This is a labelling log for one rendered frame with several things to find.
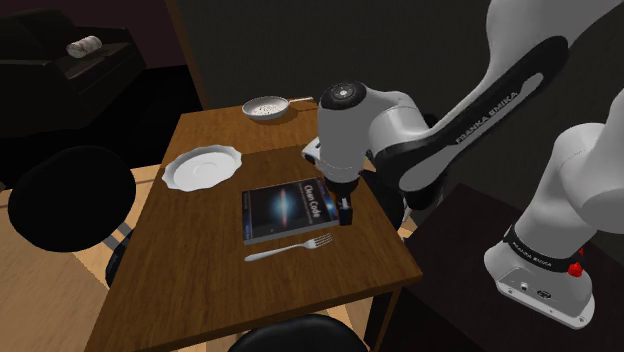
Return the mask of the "dark galaxy cover book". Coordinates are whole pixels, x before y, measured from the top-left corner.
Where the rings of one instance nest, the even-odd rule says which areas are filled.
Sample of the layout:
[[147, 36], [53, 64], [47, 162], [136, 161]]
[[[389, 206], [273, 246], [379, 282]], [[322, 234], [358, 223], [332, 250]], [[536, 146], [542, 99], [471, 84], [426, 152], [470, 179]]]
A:
[[338, 224], [335, 203], [320, 177], [242, 193], [242, 238], [245, 245]]

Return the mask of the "silver fork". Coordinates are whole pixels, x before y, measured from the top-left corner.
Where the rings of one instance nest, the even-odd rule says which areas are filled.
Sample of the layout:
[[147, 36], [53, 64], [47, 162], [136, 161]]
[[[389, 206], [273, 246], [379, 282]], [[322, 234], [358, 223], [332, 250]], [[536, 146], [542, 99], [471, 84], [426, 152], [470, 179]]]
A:
[[323, 245], [326, 245], [330, 243], [332, 240], [333, 240], [332, 234], [326, 233], [324, 235], [307, 240], [300, 244], [294, 244], [294, 245], [290, 245], [290, 246], [286, 246], [286, 247], [282, 247], [278, 249], [273, 249], [269, 251], [264, 251], [264, 252], [248, 255], [244, 258], [244, 261], [252, 262], [252, 261], [264, 259], [264, 258], [273, 256], [273, 255], [276, 255], [276, 254], [279, 254], [288, 250], [296, 249], [296, 248], [304, 248], [304, 249], [312, 250], [312, 249], [319, 248]]

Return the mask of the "silver frying pan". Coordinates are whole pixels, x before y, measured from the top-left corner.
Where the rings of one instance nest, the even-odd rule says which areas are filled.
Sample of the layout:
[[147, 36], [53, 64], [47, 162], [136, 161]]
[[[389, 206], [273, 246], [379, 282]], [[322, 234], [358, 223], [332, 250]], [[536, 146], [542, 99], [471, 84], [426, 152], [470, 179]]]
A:
[[242, 106], [243, 114], [255, 121], [287, 120], [299, 112], [314, 110], [318, 104], [313, 97], [286, 99], [278, 96], [254, 98]]

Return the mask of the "white scalloped plate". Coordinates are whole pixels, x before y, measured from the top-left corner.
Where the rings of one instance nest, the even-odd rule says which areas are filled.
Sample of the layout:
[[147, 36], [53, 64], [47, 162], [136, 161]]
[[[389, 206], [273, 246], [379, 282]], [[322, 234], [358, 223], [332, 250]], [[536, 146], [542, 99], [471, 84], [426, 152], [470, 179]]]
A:
[[198, 147], [169, 163], [162, 180], [169, 189], [183, 192], [209, 189], [231, 178], [242, 166], [241, 158], [232, 146]]

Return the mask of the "dark robot stand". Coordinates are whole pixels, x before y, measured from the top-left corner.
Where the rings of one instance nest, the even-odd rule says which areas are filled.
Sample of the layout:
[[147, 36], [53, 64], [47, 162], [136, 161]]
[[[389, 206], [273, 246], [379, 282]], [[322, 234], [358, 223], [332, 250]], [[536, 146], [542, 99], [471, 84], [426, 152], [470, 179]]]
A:
[[406, 246], [422, 280], [401, 291], [380, 352], [624, 352], [624, 266], [584, 247], [591, 322], [573, 330], [504, 297], [483, 256], [520, 210], [458, 185]]

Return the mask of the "black round chair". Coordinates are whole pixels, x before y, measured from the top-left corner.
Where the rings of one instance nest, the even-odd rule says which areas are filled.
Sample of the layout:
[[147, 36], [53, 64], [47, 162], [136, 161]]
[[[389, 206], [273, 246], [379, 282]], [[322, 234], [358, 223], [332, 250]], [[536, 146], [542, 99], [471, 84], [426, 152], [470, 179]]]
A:
[[104, 243], [111, 285], [133, 229], [125, 222], [136, 197], [130, 168], [112, 151], [78, 146], [56, 153], [25, 173], [12, 189], [8, 216], [34, 246], [59, 253]]
[[369, 352], [358, 335], [341, 321], [307, 314], [252, 329], [228, 352]]

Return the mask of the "brown wooden table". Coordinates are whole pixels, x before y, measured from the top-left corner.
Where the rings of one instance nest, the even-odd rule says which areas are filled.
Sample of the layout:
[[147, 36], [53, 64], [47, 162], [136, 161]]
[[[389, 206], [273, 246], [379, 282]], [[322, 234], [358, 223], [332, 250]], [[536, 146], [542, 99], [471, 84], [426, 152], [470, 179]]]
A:
[[242, 240], [242, 193], [306, 179], [301, 152], [317, 133], [317, 108], [256, 122], [240, 107], [181, 116], [165, 162], [200, 146], [232, 146], [242, 166], [217, 186], [171, 190], [156, 179], [85, 352], [169, 352], [382, 293], [398, 296], [422, 273], [366, 185], [354, 219], [322, 247], [245, 262], [303, 243], [295, 235]]

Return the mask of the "black sofa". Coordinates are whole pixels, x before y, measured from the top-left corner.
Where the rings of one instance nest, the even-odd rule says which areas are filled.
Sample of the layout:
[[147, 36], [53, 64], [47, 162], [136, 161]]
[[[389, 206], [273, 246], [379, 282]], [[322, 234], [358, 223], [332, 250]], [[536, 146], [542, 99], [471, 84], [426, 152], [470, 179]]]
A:
[[0, 141], [88, 126], [145, 68], [126, 28], [56, 9], [0, 16]]

